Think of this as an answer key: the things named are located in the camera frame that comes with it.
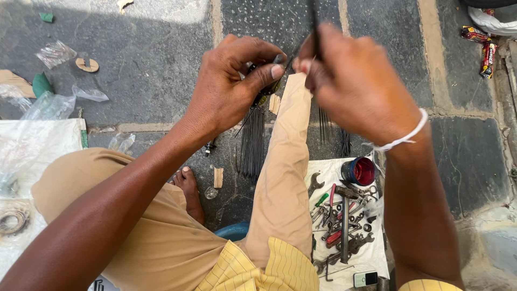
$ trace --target beige trousers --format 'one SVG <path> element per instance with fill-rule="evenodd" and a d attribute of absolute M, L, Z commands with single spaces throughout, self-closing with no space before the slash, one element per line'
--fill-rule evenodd
<path fill-rule="evenodd" d="M 255 189 L 250 230 L 236 242 L 257 266 L 269 258 L 268 238 L 311 253 L 311 218 L 304 177 L 311 94 L 305 76 L 291 75 Z M 102 148 L 64 155 L 34 184 L 36 207 L 47 223 L 80 195 L 134 158 Z M 102 275 L 121 290 L 192 290 L 215 265 L 226 240 L 186 212 L 183 191 L 165 184 Z"/>

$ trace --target hand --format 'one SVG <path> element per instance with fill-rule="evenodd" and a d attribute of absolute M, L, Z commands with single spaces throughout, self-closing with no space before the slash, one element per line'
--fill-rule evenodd
<path fill-rule="evenodd" d="M 306 87 L 330 119 L 383 146 L 409 134 L 422 115 L 388 60 L 370 37 L 343 36 L 330 24 L 318 27 L 322 61 L 314 61 L 311 35 L 293 62 L 307 74 Z"/>
<path fill-rule="evenodd" d="M 226 36 L 215 49 L 203 54 L 192 100 L 183 119 L 188 120 L 193 130 L 211 137 L 235 126 L 259 91 L 285 72 L 283 65 L 267 64 L 246 76 L 246 63 L 271 62 L 278 54 L 283 54 L 282 50 L 259 38 Z M 246 76 L 242 81 L 239 72 Z"/>

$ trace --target man's left hand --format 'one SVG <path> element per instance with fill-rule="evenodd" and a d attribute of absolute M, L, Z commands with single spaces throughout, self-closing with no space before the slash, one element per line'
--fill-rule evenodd
<path fill-rule="evenodd" d="M 203 54 L 184 121 L 190 124 L 191 130 L 212 138 L 235 126 L 244 118 L 259 91 L 285 72 L 283 65 L 267 64 L 246 76 L 246 63 L 271 62 L 281 53 L 280 48 L 259 38 L 227 35 L 215 49 Z M 244 80 L 239 72 L 246 76 Z"/>

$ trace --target hammer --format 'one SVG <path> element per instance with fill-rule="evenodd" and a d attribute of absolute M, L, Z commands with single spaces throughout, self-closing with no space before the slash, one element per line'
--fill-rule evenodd
<path fill-rule="evenodd" d="M 357 199 L 359 195 L 341 186 L 336 186 L 335 193 L 343 197 L 341 208 L 343 212 L 343 215 L 341 215 L 341 262 L 348 264 L 348 204 L 350 199 Z"/>

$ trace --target white thread bracelet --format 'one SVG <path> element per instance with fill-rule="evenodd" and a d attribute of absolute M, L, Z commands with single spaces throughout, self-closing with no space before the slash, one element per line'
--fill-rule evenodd
<path fill-rule="evenodd" d="M 393 142 L 386 144 L 382 147 L 377 147 L 376 145 L 374 145 L 373 150 L 379 151 L 379 152 L 385 152 L 385 151 L 391 150 L 394 146 L 396 146 L 397 144 L 403 143 L 403 142 L 415 143 L 415 141 L 410 140 L 410 138 L 414 137 L 419 131 L 422 130 L 423 126 L 427 122 L 427 117 L 428 117 L 427 112 L 425 110 L 423 110 L 422 108 L 418 108 L 418 110 L 420 110 L 420 112 L 422 113 L 422 119 L 418 123 L 417 127 L 415 129 L 413 129 L 412 132 L 410 132 L 405 137 L 394 140 Z"/>

